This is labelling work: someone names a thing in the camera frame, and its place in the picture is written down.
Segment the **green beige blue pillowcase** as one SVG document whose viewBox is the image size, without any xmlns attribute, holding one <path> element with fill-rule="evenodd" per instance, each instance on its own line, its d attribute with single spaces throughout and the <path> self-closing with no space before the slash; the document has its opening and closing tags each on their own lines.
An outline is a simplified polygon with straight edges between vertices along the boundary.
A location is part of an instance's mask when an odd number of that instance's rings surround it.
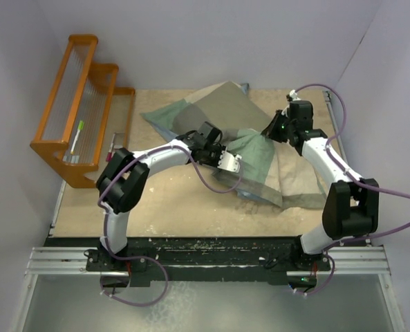
<svg viewBox="0 0 410 332">
<path fill-rule="evenodd" d="M 237 194 L 282 209 L 321 209 L 326 194 L 310 163 L 288 144 L 262 135 L 272 118 L 247 96 L 244 86 L 222 82 L 142 117 L 170 141 L 209 122 L 223 133 L 222 144 L 242 157 L 243 175 L 215 170 L 222 185 L 237 186 Z"/>
</svg>

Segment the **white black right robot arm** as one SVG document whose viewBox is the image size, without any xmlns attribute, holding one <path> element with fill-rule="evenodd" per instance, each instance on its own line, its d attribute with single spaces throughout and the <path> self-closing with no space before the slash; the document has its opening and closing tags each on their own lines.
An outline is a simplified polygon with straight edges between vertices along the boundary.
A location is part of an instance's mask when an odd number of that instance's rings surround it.
<svg viewBox="0 0 410 332">
<path fill-rule="evenodd" d="M 313 105 L 293 100 L 276 111 L 262 136 L 288 143 L 321 175 L 328 186 L 321 223 L 295 238 L 289 252 L 297 270 L 308 270 L 315 259 L 339 244 L 366 243 L 378 227 L 378 183 L 363 178 L 332 149 L 325 132 L 313 127 Z"/>
</svg>

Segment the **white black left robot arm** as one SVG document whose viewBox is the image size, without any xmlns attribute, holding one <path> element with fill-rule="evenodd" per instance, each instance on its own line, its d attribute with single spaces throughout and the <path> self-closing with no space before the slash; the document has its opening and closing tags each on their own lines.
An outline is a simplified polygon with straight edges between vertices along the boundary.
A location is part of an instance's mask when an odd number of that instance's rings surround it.
<svg viewBox="0 0 410 332">
<path fill-rule="evenodd" d="M 209 122 L 199 129 L 175 137 L 170 142 L 144 151 L 125 148 L 108 162 L 97 180 L 98 206 L 104 210 L 103 235 L 105 251 L 101 262 L 110 271 L 125 265 L 127 224 L 130 211 L 140 201 L 149 177 L 172 167 L 198 163 L 216 167 L 225 151 L 223 133 Z"/>
</svg>

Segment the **pink small box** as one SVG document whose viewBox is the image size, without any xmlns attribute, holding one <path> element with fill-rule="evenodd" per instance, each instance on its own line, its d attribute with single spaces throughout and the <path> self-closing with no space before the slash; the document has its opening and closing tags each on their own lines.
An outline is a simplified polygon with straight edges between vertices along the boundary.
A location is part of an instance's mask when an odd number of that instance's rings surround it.
<svg viewBox="0 0 410 332">
<path fill-rule="evenodd" d="M 112 158 L 112 154 L 113 154 L 113 150 L 114 150 L 114 146 L 115 146 L 115 137 L 116 137 L 117 133 L 114 132 L 112 135 L 112 139 L 111 139 L 111 143 L 109 145 L 109 149 L 105 158 L 106 162 L 109 162 Z"/>
</svg>

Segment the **orange wooden rack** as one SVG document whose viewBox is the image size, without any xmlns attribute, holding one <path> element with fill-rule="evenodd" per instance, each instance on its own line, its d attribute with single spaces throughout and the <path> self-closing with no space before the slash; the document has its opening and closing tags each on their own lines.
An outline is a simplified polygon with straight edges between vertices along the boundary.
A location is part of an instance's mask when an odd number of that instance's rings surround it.
<svg viewBox="0 0 410 332">
<path fill-rule="evenodd" d="M 98 38 L 95 35 L 70 35 L 59 70 L 35 137 L 30 147 L 68 185 L 94 188 L 95 173 L 107 155 L 107 129 L 111 127 L 114 98 L 125 97 L 124 119 L 118 132 L 127 146 L 136 90 L 118 86 L 119 67 L 94 60 Z M 80 120 L 84 128 L 75 152 L 71 145 Z"/>
</svg>

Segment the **green white marker pen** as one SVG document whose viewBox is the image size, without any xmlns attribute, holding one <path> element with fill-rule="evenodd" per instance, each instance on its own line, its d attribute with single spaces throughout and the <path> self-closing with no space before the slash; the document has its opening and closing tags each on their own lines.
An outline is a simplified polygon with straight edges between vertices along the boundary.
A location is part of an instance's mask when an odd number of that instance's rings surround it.
<svg viewBox="0 0 410 332">
<path fill-rule="evenodd" d="M 74 140 L 73 140 L 73 144 L 71 145 L 71 150 L 70 150 L 71 155 L 73 155 L 74 152 L 75 152 L 75 147 L 76 147 L 77 141 L 80 137 L 80 134 L 81 134 L 81 131 L 83 130 L 83 128 L 84 128 L 84 121 L 80 120 L 79 123 L 78 123 L 78 126 L 77 126 L 77 131 L 76 131 L 76 134 L 75 134 L 75 137 L 74 137 Z"/>
</svg>

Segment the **metal sheet front panel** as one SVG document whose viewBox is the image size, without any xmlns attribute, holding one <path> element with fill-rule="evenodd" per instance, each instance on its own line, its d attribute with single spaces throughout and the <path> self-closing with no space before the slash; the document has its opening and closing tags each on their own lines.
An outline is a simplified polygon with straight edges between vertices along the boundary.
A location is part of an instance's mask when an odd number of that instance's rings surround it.
<svg viewBox="0 0 410 332">
<path fill-rule="evenodd" d="M 163 285 L 123 288 L 114 300 L 96 276 L 40 275 L 28 287 L 16 331 L 403 331 L 388 281 L 337 275 L 312 296 L 287 286 L 172 282 L 156 305 L 138 308 Z"/>
</svg>

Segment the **aluminium table edge rail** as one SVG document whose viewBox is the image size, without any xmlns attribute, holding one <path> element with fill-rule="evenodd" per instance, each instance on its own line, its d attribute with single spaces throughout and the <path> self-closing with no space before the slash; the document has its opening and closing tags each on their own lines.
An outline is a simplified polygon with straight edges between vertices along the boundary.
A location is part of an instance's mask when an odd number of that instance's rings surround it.
<svg viewBox="0 0 410 332">
<path fill-rule="evenodd" d="M 334 134 L 338 134 L 343 123 L 343 108 L 340 100 L 332 91 L 328 89 L 323 89 L 323 95 L 333 125 Z M 348 159 L 346 157 L 342 137 L 338 135 L 338 137 L 332 141 L 331 145 L 339 156 L 347 163 Z"/>
</svg>

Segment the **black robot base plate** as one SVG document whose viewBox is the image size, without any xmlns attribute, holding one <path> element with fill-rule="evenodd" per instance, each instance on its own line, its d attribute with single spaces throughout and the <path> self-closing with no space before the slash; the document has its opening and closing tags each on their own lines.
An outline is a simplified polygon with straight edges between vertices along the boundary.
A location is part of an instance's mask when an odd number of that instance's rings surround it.
<svg viewBox="0 0 410 332">
<path fill-rule="evenodd" d="M 102 270 L 123 270 L 122 276 L 104 276 L 107 284 L 113 277 L 131 286 L 148 287 L 151 282 L 265 282 L 280 286 L 291 284 L 313 287 L 316 270 L 307 275 L 287 275 L 286 268 L 308 269 L 320 262 L 309 257 L 291 262 L 289 252 L 296 237 L 130 237 L 127 247 L 112 257 L 102 246 L 88 249 L 84 255 L 88 266 Z M 164 265 L 192 264 L 230 265 L 261 264 L 260 268 L 247 270 L 202 270 L 168 273 Z"/>
</svg>

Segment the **aluminium front rail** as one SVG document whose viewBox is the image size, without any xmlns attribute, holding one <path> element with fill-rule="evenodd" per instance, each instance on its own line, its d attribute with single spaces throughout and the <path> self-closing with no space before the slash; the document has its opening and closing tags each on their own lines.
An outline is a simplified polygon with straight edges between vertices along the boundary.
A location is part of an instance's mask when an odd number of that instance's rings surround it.
<svg viewBox="0 0 410 332">
<path fill-rule="evenodd" d="M 102 270 L 88 266 L 88 258 L 84 255 L 85 248 L 80 247 L 36 247 L 32 249 L 26 268 L 27 275 L 104 275 L 122 276 L 123 270 Z M 391 269 L 383 247 L 340 247 L 328 252 L 329 257 L 323 258 L 308 269 L 286 268 L 287 275 L 307 275 L 316 270 L 318 275 L 328 275 L 332 270 L 339 275 L 389 275 Z M 183 272 L 197 272 L 202 270 L 247 270 L 260 268 L 257 264 L 230 265 L 199 265 L 174 264 L 164 265 L 168 273 L 175 270 Z"/>
</svg>

